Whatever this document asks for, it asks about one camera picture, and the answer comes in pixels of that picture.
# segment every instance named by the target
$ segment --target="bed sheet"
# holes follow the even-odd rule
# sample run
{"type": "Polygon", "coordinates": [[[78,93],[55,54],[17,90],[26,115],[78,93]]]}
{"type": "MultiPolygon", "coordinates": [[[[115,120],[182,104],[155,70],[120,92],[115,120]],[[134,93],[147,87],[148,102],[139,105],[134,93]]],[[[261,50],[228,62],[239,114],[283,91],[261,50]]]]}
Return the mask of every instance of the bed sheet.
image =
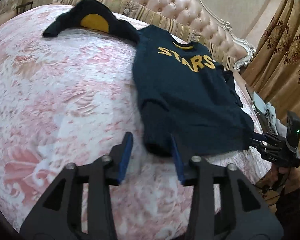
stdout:
{"type": "MultiPolygon", "coordinates": [[[[0,209],[19,230],[64,165],[93,162],[131,131],[134,147],[126,179],[111,187],[118,239],[178,236],[187,227],[192,187],[180,185],[172,160],[148,154],[142,145],[131,74],[136,50],[129,41],[87,29],[43,38],[43,30],[70,8],[40,6],[0,27],[0,209]]],[[[148,25],[115,16],[138,29],[148,25]]],[[[237,84],[236,91],[255,131],[261,132],[237,84]]],[[[270,168],[254,148],[208,160],[221,166],[235,163],[252,183],[270,168]]],[[[83,196],[86,230],[87,188],[83,196]]]]}

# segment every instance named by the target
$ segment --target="pink leather headboard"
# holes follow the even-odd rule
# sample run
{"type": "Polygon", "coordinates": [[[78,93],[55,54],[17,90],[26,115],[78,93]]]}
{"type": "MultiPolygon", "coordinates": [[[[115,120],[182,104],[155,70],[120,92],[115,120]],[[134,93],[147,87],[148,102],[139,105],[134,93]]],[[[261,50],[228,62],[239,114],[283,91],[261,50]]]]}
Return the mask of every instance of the pink leather headboard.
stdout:
{"type": "Polygon", "coordinates": [[[217,24],[196,0],[134,0],[170,19],[201,32],[211,43],[237,60],[247,57],[247,49],[234,42],[229,32],[217,24]]]}

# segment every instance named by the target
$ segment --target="light blue cloth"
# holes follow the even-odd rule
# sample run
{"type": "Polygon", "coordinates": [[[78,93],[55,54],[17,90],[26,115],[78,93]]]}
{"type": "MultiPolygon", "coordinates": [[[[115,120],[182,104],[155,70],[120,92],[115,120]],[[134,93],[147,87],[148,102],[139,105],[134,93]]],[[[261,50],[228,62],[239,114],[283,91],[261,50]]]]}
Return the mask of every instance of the light blue cloth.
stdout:
{"type": "Polygon", "coordinates": [[[256,107],[256,109],[261,113],[261,114],[265,114],[266,113],[266,104],[264,103],[264,101],[261,99],[261,97],[256,93],[253,92],[252,94],[252,100],[253,103],[256,107]]]}
{"type": "Polygon", "coordinates": [[[252,100],[259,113],[266,117],[269,131],[278,134],[274,106],[272,106],[270,102],[265,103],[256,92],[253,92],[252,100]]]}
{"type": "Polygon", "coordinates": [[[280,136],[286,137],[288,128],[284,126],[279,119],[275,119],[275,126],[277,128],[277,132],[280,136]]]}

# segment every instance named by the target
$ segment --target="fabric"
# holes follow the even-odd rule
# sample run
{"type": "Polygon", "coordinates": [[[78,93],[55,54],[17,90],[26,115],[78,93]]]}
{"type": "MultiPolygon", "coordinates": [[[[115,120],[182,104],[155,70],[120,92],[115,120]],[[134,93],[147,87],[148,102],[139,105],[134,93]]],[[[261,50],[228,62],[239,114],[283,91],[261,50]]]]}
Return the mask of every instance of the fabric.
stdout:
{"type": "Polygon", "coordinates": [[[284,125],[288,110],[300,117],[300,0],[281,1],[242,77],[284,125]]]}
{"type": "Polygon", "coordinates": [[[137,2],[133,2],[133,4],[131,5],[130,13],[127,16],[167,30],[169,33],[177,36],[178,38],[181,38],[183,41],[199,42],[208,48],[212,58],[221,63],[225,69],[232,70],[234,67],[234,63],[236,61],[234,57],[227,55],[217,46],[208,41],[200,32],[194,30],[189,26],[182,25],[176,20],[172,20],[160,14],[157,14],[137,2]]]}
{"type": "Polygon", "coordinates": [[[270,132],[278,134],[277,132],[277,128],[275,126],[275,108],[274,106],[271,105],[270,102],[266,103],[266,113],[265,113],[265,117],[268,120],[268,127],[270,132]]]}
{"type": "Polygon", "coordinates": [[[256,92],[253,92],[252,99],[256,109],[260,113],[265,114],[267,110],[267,106],[266,103],[262,100],[262,98],[256,92]]]}
{"type": "Polygon", "coordinates": [[[69,12],[59,15],[42,35],[57,37],[61,31],[74,27],[86,27],[139,42],[139,33],[129,22],[118,20],[107,6],[96,0],[81,0],[69,12]]]}
{"type": "Polygon", "coordinates": [[[247,150],[254,125],[232,72],[200,43],[180,44],[154,25],[140,33],[132,72],[148,151],[171,156],[174,133],[197,155],[247,150]]]}
{"type": "MultiPolygon", "coordinates": [[[[131,73],[135,46],[88,29],[42,37],[56,17],[71,8],[40,6],[0,26],[0,209],[19,230],[65,164],[91,163],[131,131],[134,142],[126,179],[120,187],[110,188],[118,240],[179,236],[188,225],[192,188],[180,185],[172,160],[148,154],[143,146],[131,73]]],[[[148,26],[114,15],[137,29],[148,26]]],[[[260,133],[257,117],[237,84],[235,90],[260,133]]],[[[252,183],[270,169],[252,147],[208,160],[220,166],[235,163],[252,183]]],[[[215,192],[218,210],[220,196],[215,192]]],[[[82,206],[86,231],[87,188],[82,206]]]]}
{"type": "Polygon", "coordinates": [[[282,240],[300,240],[300,188],[284,194],[284,189],[277,201],[277,219],[284,230],[282,240]]]}
{"type": "Polygon", "coordinates": [[[275,127],[280,136],[283,136],[283,137],[287,136],[288,128],[286,126],[284,126],[278,118],[275,119],[275,127]]]}

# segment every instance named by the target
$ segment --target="curtain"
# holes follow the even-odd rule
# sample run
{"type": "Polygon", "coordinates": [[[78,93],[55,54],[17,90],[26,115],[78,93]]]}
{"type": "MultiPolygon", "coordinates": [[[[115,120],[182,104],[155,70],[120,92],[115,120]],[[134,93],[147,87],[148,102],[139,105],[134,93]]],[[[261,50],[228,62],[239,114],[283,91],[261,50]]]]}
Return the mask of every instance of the curtain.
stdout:
{"type": "MultiPolygon", "coordinates": [[[[287,110],[300,117],[300,0],[281,1],[242,77],[283,124],[287,110]]],[[[267,198],[275,203],[273,194],[267,198]]]]}

